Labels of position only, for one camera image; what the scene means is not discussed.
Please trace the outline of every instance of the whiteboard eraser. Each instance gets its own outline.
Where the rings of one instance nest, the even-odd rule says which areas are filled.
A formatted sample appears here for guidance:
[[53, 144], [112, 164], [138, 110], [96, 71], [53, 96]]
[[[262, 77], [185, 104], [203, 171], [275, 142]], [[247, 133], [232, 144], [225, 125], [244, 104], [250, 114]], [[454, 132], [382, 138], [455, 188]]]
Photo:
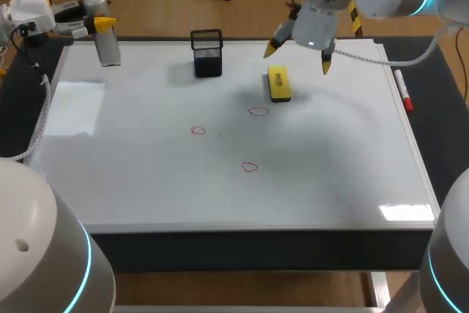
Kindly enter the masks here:
[[274, 103], [289, 102], [292, 99], [292, 90], [288, 82], [287, 67], [269, 66], [268, 78], [270, 100]]

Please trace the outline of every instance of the red marking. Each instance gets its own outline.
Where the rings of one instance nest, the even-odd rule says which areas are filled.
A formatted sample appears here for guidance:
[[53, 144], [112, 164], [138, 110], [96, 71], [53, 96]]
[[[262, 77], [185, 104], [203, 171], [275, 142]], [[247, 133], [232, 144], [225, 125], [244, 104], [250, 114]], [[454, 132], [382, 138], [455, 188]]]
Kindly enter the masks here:
[[241, 163], [241, 167], [244, 169], [244, 172], [255, 172], [257, 170], [257, 165], [248, 161]]
[[255, 117], [263, 117], [264, 115], [269, 114], [269, 109], [264, 108], [263, 106], [256, 106], [249, 109], [249, 114], [254, 115]]
[[205, 134], [205, 129], [201, 128], [200, 126], [194, 126], [193, 128], [191, 128], [191, 132], [194, 136], [204, 135]]

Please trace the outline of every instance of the whiteboard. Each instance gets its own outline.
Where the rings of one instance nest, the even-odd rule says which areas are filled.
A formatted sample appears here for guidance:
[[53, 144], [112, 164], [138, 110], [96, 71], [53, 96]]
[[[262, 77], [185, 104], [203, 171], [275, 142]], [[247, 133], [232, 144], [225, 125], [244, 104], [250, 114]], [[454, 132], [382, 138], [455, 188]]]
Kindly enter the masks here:
[[[286, 43], [225, 42], [195, 78], [189, 42], [66, 48], [28, 160], [91, 232], [432, 228], [438, 206], [388, 67]], [[342, 50], [386, 59], [372, 40]], [[269, 65], [292, 100], [270, 101]]]

